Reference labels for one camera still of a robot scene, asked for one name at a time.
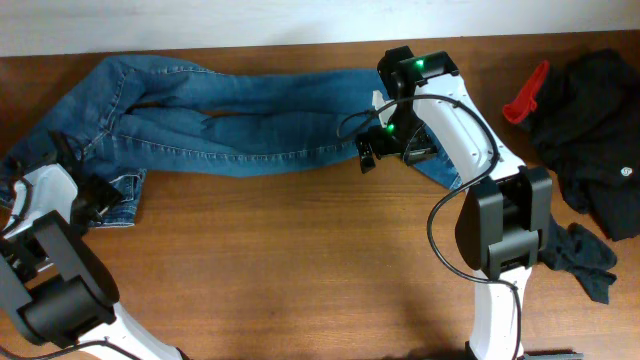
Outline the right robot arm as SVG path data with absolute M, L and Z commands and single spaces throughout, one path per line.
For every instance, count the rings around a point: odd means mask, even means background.
M 470 98 L 458 67 L 444 51 L 416 56 L 403 46 L 385 52 L 377 72 L 386 89 L 375 93 L 368 120 L 351 134 L 362 172 L 399 157 L 407 165 L 445 153 L 461 184 L 439 200 L 427 218 L 436 243 L 438 211 L 465 196 L 455 225 L 465 273 L 475 285 L 475 315 L 465 344 L 469 359 L 528 359 L 522 344 L 522 303 L 539 252 L 549 238 L 552 180 L 529 168 L 496 135 Z

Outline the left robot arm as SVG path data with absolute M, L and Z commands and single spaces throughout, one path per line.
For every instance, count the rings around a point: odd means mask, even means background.
M 16 165 L 14 204 L 1 231 L 1 308 L 30 343 L 56 359 L 187 360 L 139 324 L 120 302 L 105 264 L 84 242 L 121 193 L 86 174 L 67 137 L 50 131 L 38 156 Z

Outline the blue denim jeans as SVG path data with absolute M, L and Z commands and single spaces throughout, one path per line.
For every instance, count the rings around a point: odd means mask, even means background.
M 52 130 L 70 140 L 85 172 L 121 193 L 105 227 L 134 223 L 148 171 L 251 177 L 334 165 L 357 156 L 341 135 L 382 87 L 373 69 L 241 76 L 162 56 L 111 56 L 8 150 L 1 203 L 12 206 L 16 166 L 41 155 Z

